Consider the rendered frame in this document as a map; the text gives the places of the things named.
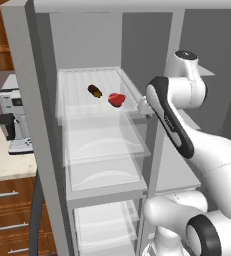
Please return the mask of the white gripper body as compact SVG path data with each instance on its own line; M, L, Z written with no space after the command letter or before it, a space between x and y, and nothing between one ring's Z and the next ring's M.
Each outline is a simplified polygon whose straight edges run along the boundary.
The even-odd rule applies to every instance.
M138 105L137 105L138 112L142 115L152 115L153 110L150 107L149 103L147 102L147 98L143 96Z

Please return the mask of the red steak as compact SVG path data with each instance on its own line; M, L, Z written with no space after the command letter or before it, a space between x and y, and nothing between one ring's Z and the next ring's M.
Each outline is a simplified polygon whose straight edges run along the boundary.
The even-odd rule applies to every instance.
M112 93L108 97L108 102L114 107L121 107L125 99L126 96L124 94Z

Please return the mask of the clear fridge drawer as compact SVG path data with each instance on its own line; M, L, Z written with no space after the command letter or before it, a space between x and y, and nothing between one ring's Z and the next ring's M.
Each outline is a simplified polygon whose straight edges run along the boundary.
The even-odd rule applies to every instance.
M140 181L143 158L121 158L99 162L67 165L72 191L103 188Z
M137 124L125 112L67 119L63 136L67 166L150 155Z

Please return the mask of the grey freezer shelf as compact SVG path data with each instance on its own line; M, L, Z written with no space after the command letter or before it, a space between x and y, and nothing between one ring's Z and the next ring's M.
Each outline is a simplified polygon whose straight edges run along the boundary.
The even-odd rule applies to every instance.
M169 138L164 136L156 191L178 190L199 185L200 182L190 167L176 151Z

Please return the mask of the clear glass fridge shelf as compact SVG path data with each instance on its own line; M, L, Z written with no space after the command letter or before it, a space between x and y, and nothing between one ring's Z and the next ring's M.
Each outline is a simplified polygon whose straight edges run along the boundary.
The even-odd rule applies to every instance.
M96 98L89 91L89 85L95 85L102 97ZM112 93L124 94L121 107L108 102ZM57 117L61 123L67 119L110 115L115 112L128 113L132 118L143 117L137 105L143 95L120 67L101 67L83 69L60 69L57 84Z

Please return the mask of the grey fridge freezer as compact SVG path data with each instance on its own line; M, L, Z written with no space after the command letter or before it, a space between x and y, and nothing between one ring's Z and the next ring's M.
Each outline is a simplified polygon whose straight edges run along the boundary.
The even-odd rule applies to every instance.
M33 0L37 13L62 16L65 19L61 23L51 24L54 51L62 69L98 68L120 63L124 14L157 13L160 10L157 2L158 0ZM182 50L179 39L184 20L183 9L172 7L169 11L172 20L166 66L173 54Z

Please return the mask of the grey fridge door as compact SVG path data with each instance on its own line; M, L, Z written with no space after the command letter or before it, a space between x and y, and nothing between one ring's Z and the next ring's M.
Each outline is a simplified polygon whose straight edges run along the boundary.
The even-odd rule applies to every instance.
M38 14L33 0L9 0L1 5L1 13L57 253L73 256L50 15Z

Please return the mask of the clear fridge bin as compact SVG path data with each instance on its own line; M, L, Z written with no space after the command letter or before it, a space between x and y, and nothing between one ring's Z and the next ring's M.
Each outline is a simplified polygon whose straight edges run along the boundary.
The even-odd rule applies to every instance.
M135 256L139 217L133 200L74 210L79 256Z

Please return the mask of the dark brown food item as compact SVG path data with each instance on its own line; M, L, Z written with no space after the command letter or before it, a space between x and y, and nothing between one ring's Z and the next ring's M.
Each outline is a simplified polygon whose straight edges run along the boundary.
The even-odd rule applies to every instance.
M96 98L102 97L102 92L93 84L88 86L88 91Z

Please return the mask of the silver black coffee machine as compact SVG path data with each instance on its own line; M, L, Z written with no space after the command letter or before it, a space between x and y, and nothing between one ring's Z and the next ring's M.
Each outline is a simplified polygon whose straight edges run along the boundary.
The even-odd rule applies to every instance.
M9 142L10 155L31 154L33 146L16 75L10 74L0 90L0 127Z

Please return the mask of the wooden drawer front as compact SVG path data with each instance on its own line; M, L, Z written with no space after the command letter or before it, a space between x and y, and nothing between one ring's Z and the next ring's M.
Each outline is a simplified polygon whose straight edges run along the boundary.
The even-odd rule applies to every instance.
M19 192L16 196L0 198L0 210L30 205L34 183L33 177L0 181L0 193Z
M29 251L18 254L7 254L11 249L29 248L29 239L8 239L0 241L0 256L29 256ZM38 256L51 254L56 251L55 245L49 241L47 235L38 238Z
M17 211L4 211L0 212L0 226L9 226L21 223L30 224L30 209L23 208L18 209ZM13 230L4 230L0 231L0 237L6 235L15 235L15 234L29 234L29 226L24 228L18 228Z

